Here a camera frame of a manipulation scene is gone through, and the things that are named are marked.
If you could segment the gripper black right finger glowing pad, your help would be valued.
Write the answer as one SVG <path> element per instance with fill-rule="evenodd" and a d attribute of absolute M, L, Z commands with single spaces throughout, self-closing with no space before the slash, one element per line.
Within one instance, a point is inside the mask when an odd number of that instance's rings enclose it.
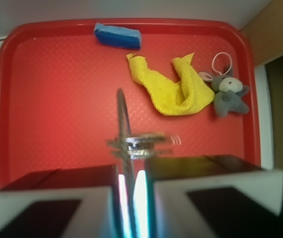
<path fill-rule="evenodd" d="M 234 156 L 144 162 L 152 238 L 281 238 L 283 171 Z"/>

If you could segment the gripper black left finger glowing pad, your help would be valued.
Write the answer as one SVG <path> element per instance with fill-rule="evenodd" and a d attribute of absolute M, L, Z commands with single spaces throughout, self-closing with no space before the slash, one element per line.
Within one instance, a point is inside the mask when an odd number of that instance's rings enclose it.
<path fill-rule="evenodd" d="M 122 238 L 115 165 L 32 172 L 0 189 L 0 238 Z"/>

